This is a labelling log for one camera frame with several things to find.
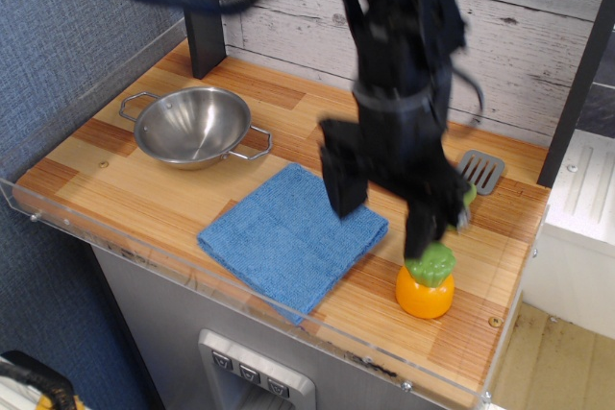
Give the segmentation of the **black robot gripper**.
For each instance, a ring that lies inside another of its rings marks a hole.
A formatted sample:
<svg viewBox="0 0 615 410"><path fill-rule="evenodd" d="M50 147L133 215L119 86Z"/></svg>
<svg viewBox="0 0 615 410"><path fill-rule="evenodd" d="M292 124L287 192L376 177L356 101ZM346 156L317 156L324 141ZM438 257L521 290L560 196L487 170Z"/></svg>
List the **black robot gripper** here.
<svg viewBox="0 0 615 410"><path fill-rule="evenodd" d="M323 118L322 176L332 210L345 218L367 199L368 181L408 201L405 260L418 260L457 224L467 182L443 153L450 91L384 98L357 87L356 122Z"/></svg>

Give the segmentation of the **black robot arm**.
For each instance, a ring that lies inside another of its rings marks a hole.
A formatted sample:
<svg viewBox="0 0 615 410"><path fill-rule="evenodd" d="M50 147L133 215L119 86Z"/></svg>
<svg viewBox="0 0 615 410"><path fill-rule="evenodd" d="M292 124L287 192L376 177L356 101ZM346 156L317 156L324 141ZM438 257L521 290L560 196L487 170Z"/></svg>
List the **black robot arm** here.
<svg viewBox="0 0 615 410"><path fill-rule="evenodd" d="M369 182L403 198L405 258L416 260L466 217L468 183L442 147L465 24L455 0L342 3L357 49L358 120L321 121L323 179L339 216L365 201Z"/></svg>

